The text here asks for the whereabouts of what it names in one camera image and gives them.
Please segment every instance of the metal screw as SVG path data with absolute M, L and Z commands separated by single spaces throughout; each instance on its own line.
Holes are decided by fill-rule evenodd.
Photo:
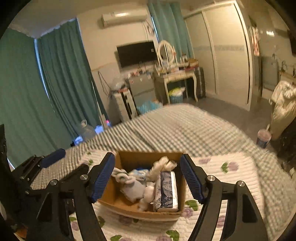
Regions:
M 246 184 L 245 182 L 243 181 L 238 181 L 237 184 L 240 186 L 240 187 L 244 187 Z
M 86 179 L 88 179 L 88 175 L 87 174 L 82 174 L 81 176 L 80 176 L 80 180 L 86 180 Z
M 207 179 L 208 179 L 209 181 L 211 181 L 211 182 L 213 182 L 213 181 L 216 180 L 216 178 L 215 178 L 213 175 L 208 175 L 208 176 L 207 176 Z
M 52 179 L 49 183 L 50 185 L 54 186 L 57 184 L 57 179 Z

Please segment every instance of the checkered bedsheet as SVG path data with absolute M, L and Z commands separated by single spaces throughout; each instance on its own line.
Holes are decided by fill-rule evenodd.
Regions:
M 77 168 L 89 150 L 179 152 L 205 157 L 244 152 L 256 164 L 264 196 L 269 239 L 283 230 L 296 204 L 296 190 L 275 154 L 263 150 L 236 126 L 188 104 L 163 107 L 110 128 L 92 140 L 66 150 L 59 162 L 42 169 L 31 187 L 43 189 Z

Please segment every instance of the plastic bottle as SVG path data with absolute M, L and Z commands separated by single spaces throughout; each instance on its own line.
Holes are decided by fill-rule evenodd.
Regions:
M 94 130 L 94 128 L 92 126 L 87 124 L 86 120 L 83 120 L 81 122 L 81 128 L 82 128 L 81 137 L 84 142 L 86 142 L 96 136 L 96 131 Z

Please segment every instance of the sliding wardrobe door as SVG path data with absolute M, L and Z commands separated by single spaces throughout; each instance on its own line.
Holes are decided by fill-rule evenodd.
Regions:
M 210 39 L 204 18 L 197 13 L 185 19 L 193 48 L 194 57 L 203 67 L 205 76 L 206 93 L 216 94 L 215 70 Z
M 237 10 L 230 4 L 203 15 L 214 47 L 218 98 L 243 107 L 249 96 L 249 60 Z

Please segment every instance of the hanging clothes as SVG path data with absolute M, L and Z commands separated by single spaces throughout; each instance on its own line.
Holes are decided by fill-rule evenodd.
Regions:
M 260 37 L 259 37 L 258 28 L 251 26 L 249 31 L 251 33 L 252 44 L 253 44 L 253 48 L 254 48 L 254 55 L 260 56 L 260 50 L 259 50 Z
M 269 103 L 274 105 L 270 128 L 272 140 L 276 140 L 296 118 L 296 87 L 286 81 L 280 81 Z

